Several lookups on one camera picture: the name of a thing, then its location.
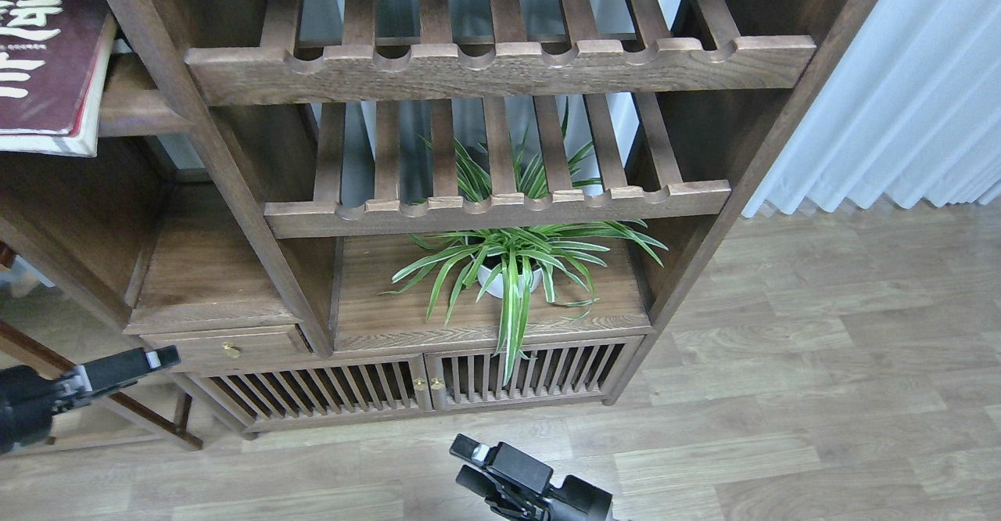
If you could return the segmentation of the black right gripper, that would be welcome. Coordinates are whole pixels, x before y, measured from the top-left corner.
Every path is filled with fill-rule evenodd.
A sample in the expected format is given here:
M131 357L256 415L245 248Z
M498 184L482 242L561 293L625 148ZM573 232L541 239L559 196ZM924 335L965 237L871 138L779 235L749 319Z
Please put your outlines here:
M511 520L614 520L612 494L576 476L551 484L553 468L505 442L487 446L458 434L451 456L465 461L455 483Z

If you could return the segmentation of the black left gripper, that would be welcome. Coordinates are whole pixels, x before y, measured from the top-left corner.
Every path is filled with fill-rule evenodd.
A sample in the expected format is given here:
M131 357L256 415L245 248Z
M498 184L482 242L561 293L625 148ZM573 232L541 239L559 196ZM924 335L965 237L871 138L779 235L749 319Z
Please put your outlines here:
M1 372L1 453L35 445L49 436L52 417L72 409L78 397L102 397L140 378L180 364L176 346L141 347L96 358L57 379L46 379L28 365Z

